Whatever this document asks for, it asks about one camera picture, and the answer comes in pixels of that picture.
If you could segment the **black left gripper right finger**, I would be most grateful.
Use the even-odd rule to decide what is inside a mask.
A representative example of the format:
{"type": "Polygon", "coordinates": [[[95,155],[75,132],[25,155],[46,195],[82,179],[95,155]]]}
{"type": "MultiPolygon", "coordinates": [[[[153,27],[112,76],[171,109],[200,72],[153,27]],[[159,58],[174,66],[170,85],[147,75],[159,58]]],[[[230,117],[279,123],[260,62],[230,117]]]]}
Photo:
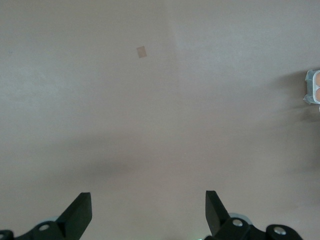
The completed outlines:
{"type": "Polygon", "coordinates": [[[238,214],[231,216],[216,191],[205,193],[205,217],[211,235],[207,240],[301,240],[291,227],[271,224],[265,231],[256,228],[238,214]]]}

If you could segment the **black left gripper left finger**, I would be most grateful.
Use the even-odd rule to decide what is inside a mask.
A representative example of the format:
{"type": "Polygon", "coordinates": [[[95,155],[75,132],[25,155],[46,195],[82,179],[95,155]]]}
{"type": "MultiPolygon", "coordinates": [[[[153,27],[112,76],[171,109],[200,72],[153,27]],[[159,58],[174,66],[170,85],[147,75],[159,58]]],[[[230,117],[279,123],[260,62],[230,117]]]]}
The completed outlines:
{"type": "Polygon", "coordinates": [[[14,236],[11,230],[1,230],[0,238],[2,240],[79,240],[91,220],[91,194],[82,192],[56,220],[41,222],[20,236],[14,236]]]}

